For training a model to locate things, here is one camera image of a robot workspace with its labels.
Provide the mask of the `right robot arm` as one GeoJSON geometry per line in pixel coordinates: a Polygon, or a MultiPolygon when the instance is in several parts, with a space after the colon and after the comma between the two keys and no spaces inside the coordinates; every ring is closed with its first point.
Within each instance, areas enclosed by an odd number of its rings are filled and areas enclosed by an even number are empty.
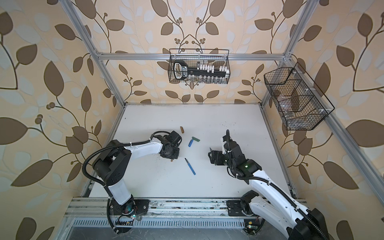
{"type": "Polygon", "coordinates": [[[254,160],[246,158],[230,131],[222,138],[222,150],[211,150],[210,162],[226,166],[228,174],[250,187],[241,197],[242,214],[262,217],[288,240],[328,240],[324,215],[310,210],[282,190],[254,160]]]}

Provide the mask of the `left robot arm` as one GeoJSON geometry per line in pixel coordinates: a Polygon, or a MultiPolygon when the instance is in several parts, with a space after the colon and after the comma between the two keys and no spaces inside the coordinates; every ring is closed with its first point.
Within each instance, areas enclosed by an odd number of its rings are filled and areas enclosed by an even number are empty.
{"type": "Polygon", "coordinates": [[[155,154],[164,159],[175,160],[179,157],[181,143],[182,137],[175,131],[156,131],[142,142],[121,143],[112,140],[106,147],[85,159],[82,165],[83,175],[100,184],[108,194],[107,220],[115,234],[122,234],[124,231],[113,222],[111,207],[116,207],[122,216],[131,219],[136,217],[139,210],[124,181],[130,160],[155,154]]]}

